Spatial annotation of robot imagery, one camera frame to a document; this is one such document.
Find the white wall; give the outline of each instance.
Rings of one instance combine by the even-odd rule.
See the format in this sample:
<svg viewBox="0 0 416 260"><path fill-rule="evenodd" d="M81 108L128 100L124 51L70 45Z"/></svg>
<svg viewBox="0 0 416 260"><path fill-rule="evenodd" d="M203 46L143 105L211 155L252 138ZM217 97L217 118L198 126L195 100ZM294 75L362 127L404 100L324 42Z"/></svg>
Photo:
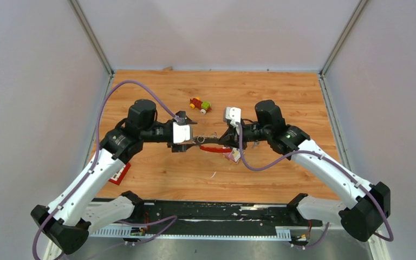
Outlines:
<svg viewBox="0 0 416 260"><path fill-rule="evenodd" d="M319 70L358 0L80 0L115 69Z"/></svg>
<svg viewBox="0 0 416 260"><path fill-rule="evenodd" d="M32 259L30 211L82 167L106 84L67 1L0 1L0 259Z"/></svg>
<svg viewBox="0 0 416 260"><path fill-rule="evenodd" d="M392 259L416 259L416 1L371 1L327 79L350 164L392 190Z"/></svg>

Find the robotic arm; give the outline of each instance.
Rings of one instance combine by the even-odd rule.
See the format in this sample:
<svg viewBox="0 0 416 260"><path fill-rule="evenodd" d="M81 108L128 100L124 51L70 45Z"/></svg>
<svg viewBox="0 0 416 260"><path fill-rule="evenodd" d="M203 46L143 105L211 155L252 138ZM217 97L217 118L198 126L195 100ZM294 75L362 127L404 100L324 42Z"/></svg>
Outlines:
<svg viewBox="0 0 416 260"><path fill-rule="evenodd" d="M246 148L248 142L267 141L279 154L292 153L288 159L317 175L342 200L317 199L301 193L288 204L294 212L292 217L295 220L304 218L332 223L341 222L353 237L367 241L383 220L359 185L368 188L367 192L379 202L387 217L390 212L389 188L383 183L372 185L349 172L325 154L308 134L296 126L287 125L280 108L273 101L261 101L256 105L255 110L258 121L245 124L241 118L240 108L226 108L224 121L229 126L227 131L219 139L206 139L206 141L235 148L239 148L240 142L243 148ZM37 205L32 210L31 216L36 224L41 226L57 209L43 228L47 237L66 254L72 254L84 244L90 233L121 219L140 217L144 202L131 191L124 192L118 198L101 206L89 210L86 208L107 180L142 150L144 142L166 142L172 152L186 152L192 146L203 144L197 137L193 137L191 124L196 123L183 111L176 115L181 120L158 122L154 102L136 101L129 108L128 117L122 119L101 141L99 158L93 169L92 160L58 198L48 206ZM300 152L304 150L313 151L318 156ZM338 167L349 172L357 183L354 184L338 167L328 163L328 160L332 160ZM89 177L64 203L64 206L60 207L60 202L87 173L90 173Z"/></svg>

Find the gray floor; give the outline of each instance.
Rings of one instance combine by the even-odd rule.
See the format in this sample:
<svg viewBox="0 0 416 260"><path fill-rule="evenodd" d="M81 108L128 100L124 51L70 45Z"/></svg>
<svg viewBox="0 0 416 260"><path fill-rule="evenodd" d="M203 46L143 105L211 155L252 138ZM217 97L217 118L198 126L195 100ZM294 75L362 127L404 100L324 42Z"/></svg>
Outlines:
<svg viewBox="0 0 416 260"><path fill-rule="evenodd" d="M320 234L320 230L312 231L312 241L317 240ZM120 242L121 239L118 238L89 238L78 252L69 256L69 259L84 260ZM304 251L290 248L286 242L156 239L134 248L119 246L94 259L372 260L372 255L367 243L356 241L345 231L330 230L320 245Z"/></svg>

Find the wood surface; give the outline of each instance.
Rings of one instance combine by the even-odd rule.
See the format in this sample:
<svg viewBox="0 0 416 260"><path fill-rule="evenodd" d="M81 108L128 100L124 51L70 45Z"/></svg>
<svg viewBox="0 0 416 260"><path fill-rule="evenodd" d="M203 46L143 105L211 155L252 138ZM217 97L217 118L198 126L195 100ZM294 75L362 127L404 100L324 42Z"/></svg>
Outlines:
<svg viewBox="0 0 416 260"><path fill-rule="evenodd" d="M231 72L231 71L145 71L120 70L113 85L138 80L153 90L174 112L184 110L198 122L194 135L221 136L225 107L242 109L242 118L256 120L254 106L272 99L280 106L288 124L300 127L333 158L338 158L317 75L314 73ZM189 99L199 96L212 104L206 115L189 107ZM137 99L152 97L138 86L128 84L110 98L100 126L100 136L125 118ZM158 120L170 116L157 104ZM245 151L253 167L264 166L280 156L267 142ZM117 197L131 190L144 199L206 200L229 202L287 203L298 193L335 199L337 196L313 174L295 163L283 160L262 171L249 171L221 154L192 147L186 153L171 153L165 143L144 144L131 160L131 169L120 186L107 183L98 197Z"/></svg>

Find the purple hose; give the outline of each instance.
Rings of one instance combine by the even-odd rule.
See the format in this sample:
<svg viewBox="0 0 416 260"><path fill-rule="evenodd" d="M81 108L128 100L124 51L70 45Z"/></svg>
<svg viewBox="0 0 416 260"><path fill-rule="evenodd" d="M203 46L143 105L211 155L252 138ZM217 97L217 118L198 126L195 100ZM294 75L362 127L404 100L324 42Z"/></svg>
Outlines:
<svg viewBox="0 0 416 260"><path fill-rule="evenodd" d="M321 237L315 243L313 243L311 245L302 246L302 245L295 245L295 244L292 244L292 243L289 243L289 244L291 244L293 248L299 248L299 249L303 249L303 250L314 248L315 246L319 245L321 243L321 241L323 241L323 238L326 236L326 233L328 233L328 230L329 230L329 222L326 223L326 227L324 227L324 231L323 231L323 234L321 234Z"/></svg>
<svg viewBox="0 0 416 260"><path fill-rule="evenodd" d="M167 111L167 113L173 117L176 121L180 121L181 119L175 115L173 112L171 112L171 110L162 102L162 100L155 94L153 93L147 86L145 86L144 84L136 81L136 80L125 80L122 81L120 83L118 83L117 85L115 85L115 87L113 87L111 89L111 91L106 95L105 99L103 100L101 106L100 106L100 111L98 113L98 117L96 120L96 124L95 124L95 155L93 158L93 163L90 166L90 168L88 169L87 173L85 173L85 175L82 177L82 179L76 184L76 186L74 186L74 188L64 197L64 199L58 204L59 207L62 207L67 201L68 199L79 189L80 186L82 186L82 184L85 182L85 180L88 178L88 176L90 176L89 171L92 171L93 168L95 168L96 163L98 162L98 157L99 157L99 153L100 153L100 121L101 121L101 116L103 113L103 110L106 106L106 102L108 101L109 97L112 95L112 93L114 93L118 88L120 88L122 85L127 84L127 83L131 83L131 84L135 84L140 86L141 88L143 88L145 91L147 91L152 97L154 97L154 99L157 101L157 103L159 103L165 111ZM41 260L39 258L39 256L37 255L37 241L39 240L39 236L42 233L42 230L44 229L44 227L47 225L47 223L49 222L49 220L58 212L58 208L54 209L52 211L52 213L44 220L44 222L42 222L41 226L39 227L39 229L36 232L36 235L34 236L34 239L32 241L32 256L34 257L35 260ZM61 253L59 256L57 256L54 260L59 260L61 257L63 257L64 253Z"/></svg>
<svg viewBox="0 0 416 260"><path fill-rule="evenodd" d="M238 127L240 128L240 135L239 135L239 139L240 140L243 140L243 128L242 128L242 124L241 123L237 123L237 125L238 125ZM274 165L276 165L277 163L279 163L281 160L283 160L283 159L285 159L285 158L287 158L287 157L290 157L290 156L292 156L292 155L294 155L294 154L298 154L298 153L304 153L304 154L311 154L311 155L314 155L314 156L316 156L316 157L320 157L321 156L321 154L319 154L319 153L315 153L315 152L312 152L312 151L304 151L304 150L298 150L298 151L293 151L293 152L290 152L290 153L287 153L287 154L285 154L285 155L283 155L282 157L280 157L280 158L278 158L278 159L276 159L275 161L273 161L272 163L270 163L270 164L268 164L268 165L266 165L266 166L264 166L264 167L261 167L261 168L253 168L253 167L251 167L247 162L246 162L246 160L245 160L245 156L243 155L243 142L239 142L239 148L240 148L240 155L241 155L241 158L242 158L242 162L243 162L243 164L248 168L248 169L250 169L250 170L252 170L252 171L264 171L264 170L266 170L266 169L268 169L268 168L270 168L270 167L272 167L272 166L274 166ZM342 168L339 164L337 164L336 162L334 162L334 161L332 161L331 159L328 159L328 158L326 158L326 157L322 157L322 159L323 160L325 160L326 162L328 162L328 163L330 163L332 166L334 166L334 167L336 167L340 172L342 172L343 173L343 175L345 175L352 183L358 183L357 181L356 181L356 179L355 178L353 178L352 177L352 175L351 174L349 174L344 168ZM384 237L384 236L382 236L382 235L380 235L380 234L378 234L378 233L374 233L374 235L376 235L376 236L378 236L378 237L380 237L380 238L382 238L383 240L385 240L385 241L388 241L388 242L392 242L393 241L393 239L394 239L394 237L393 237L393 231L392 231L392 228L391 228L391 226L390 226L390 223L388 222L388 220L387 220L387 216L385 216L385 213L384 213L384 211L382 210L382 207L380 206L380 204L377 202L377 200L375 200L375 198L374 198L374 196L372 196L372 194L370 194L368 191L367 191L367 189L366 188L364 188L364 186L363 185L360 185L359 186L359 188L367 195L367 197L372 201L372 203L374 203L374 206L377 208L377 210L379 211L379 214L380 214L380 217L382 218L382 220L383 220L383 222L385 223L385 228L387 229L387 232L388 232L388 236L389 237Z"/></svg>
<svg viewBox="0 0 416 260"><path fill-rule="evenodd" d="M123 220L119 220L118 221L119 223L127 224L127 225L130 225L130 226L152 226L152 225L155 225L155 224L159 224L159 223L165 222L165 221L167 221L169 219L173 219L173 220L168 225L166 225L166 227L164 227L162 230L160 230L157 234L153 235L149 239L141 240L141 241L137 241L137 242L133 242L133 243L130 243L130 242L128 242L128 243L127 242L125 242L125 243L124 242L120 242L118 244L111 245L108 248L105 248L104 250L101 250L101 252L96 253L93 256L90 256L89 258L87 258L87 260L96 258L99 255L104 254L106 251L109 251L112 248L116 248L116 247L119 247L121 245L127 245L127 244L140 245L140 244L144 244L144 243L150 242L150 241L154 240L155 238L157 238L158 236L162 235L163 232L165 232L171 225L173 225L173 223L178 219L178 217L177 216L169 216L169 217L163 218L163 219L161 219L159 221L151 222L151 223L147 223L147 224L132 224L132 223L129 223L129 222L125 222Z"/></svg>

